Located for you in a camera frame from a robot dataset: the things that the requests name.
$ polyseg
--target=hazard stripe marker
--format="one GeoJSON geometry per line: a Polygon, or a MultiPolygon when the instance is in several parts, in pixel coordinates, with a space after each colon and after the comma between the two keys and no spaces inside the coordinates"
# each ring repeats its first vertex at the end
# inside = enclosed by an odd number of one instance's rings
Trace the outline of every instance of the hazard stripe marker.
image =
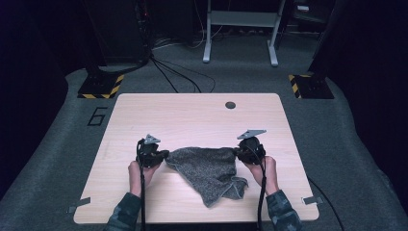
{"type": "Polygon", "coordinates": [[[322,81],[322,85],[318,89],[312,89],[310,87],[311,77],[311,75],[289,75],[292,90],[296,98],[334,99],[333,93],[325,81],[322,81]]]}
{"type": "Polygon", "coordinates": [[[84,83],[84,86],[82,86],[81,89],[78,90],[77,97],[87,98],[87,99],[114,98],[116,96],[116,93],[119,91],[119,87],[120,87],[120,84],[122,83],[123,78],[124,78],[124,75],[120,75],[116,79],[111,78],[110,80],[105,81],[104,84],[107,86],[104,86],[104,90],[103,90],[104,92],[102,93],[98,92],[100,90],[94,90],[90,86],[87,86],[87,83],[84,83]]]}

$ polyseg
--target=wooden tabletop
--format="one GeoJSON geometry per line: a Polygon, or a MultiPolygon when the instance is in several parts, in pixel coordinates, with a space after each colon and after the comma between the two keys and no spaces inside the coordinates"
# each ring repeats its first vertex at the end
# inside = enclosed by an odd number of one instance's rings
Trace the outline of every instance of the wooden tabletop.
{"type": "MultiPolygon", "coordinates": [[[[136,158],[137,143],[147,134],[160,139],[159,150],[181,147],[237,147],[247,130],[258,135],[267,155],[277,162],[279,187],[303,220],[319,217],[285,111],[274,93],[126,93],[115,104],[105,135],[81,198],[90,203],[77,208],[77,223],[106,223],[114,207],[129,191],[128,169],[136,158]],[[225,107],[234,102],[235,109],[225,107]]],[[[260,186],[249,170],[236,161],[237,176],[248,181],[243,199],[220,199],[207,208],[188,182],[165,162],[146,189],[147,223],[247,222],[257,220],[260,186]]],[[[263,220],[268,217],[263,205],[263,220]]]]}

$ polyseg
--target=towel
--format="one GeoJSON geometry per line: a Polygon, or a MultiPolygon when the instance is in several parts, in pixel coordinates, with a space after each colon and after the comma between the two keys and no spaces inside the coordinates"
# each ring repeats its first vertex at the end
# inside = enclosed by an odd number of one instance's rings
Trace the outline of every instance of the towel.
{"type": "Polygon", "coordinates": [[[168,154],[166,163],[176,169],[200,193],[208,208],[221,197],[242,199],[248,185],[237,177],[233,148],[184,147],[168,154]]]}

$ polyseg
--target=hand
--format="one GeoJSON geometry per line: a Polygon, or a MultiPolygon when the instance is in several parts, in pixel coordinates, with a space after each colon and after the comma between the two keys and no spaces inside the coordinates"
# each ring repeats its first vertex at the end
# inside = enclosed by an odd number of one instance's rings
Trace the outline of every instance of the hand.
{"type": "MultiPolygon", "coordinates": [[[[143,175],[144,175],[144,186],[150,184],[152,180],[153,173],[159,168],[160,165],[156,165],[154,167],[144,167],[143,168],[143,175]]],[[[139,163],[133,161],[128,166],[129,169],[129,184],[130,184],[130,193],[140,197],[141,195],[141,183],[140,183],[140,168],[139,163]]]]}
{"type": "MultiPolygon", "coordinates": [[[[264,159],[261,160],[262,166],[265,167],[265,176],[267,177],[267,185],[266,185],[266,192],[267,195],[273,194],[279,191],[278,187],[278,179],[276,173],[276,161],[270,157],[266,156],[264,159]]],[[[246,167],[249,168],[252,175],[255,178],[255,181],[258,185],[262,185],[262,169],[261,166],[251,165],[247,163],[243,163],[246,167]]]]}

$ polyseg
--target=sleeve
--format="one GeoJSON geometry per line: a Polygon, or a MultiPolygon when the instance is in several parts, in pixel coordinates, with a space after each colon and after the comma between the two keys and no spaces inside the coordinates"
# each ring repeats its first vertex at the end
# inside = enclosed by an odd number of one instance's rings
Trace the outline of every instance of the sleeve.
{"type": "Polygon", "coordinates": [[[283,191],[280,190],[267,196],[267,204],[269,217],[275,230],[303,230],[299,215],[292,208],[291,202],[289,202],[283,191]]]}
{"type": "Polygon", "coordinates": [[[141,201],[131,193],[126,193],[117,204],[104,231],[134,231],[138,219],[141,201]]]}

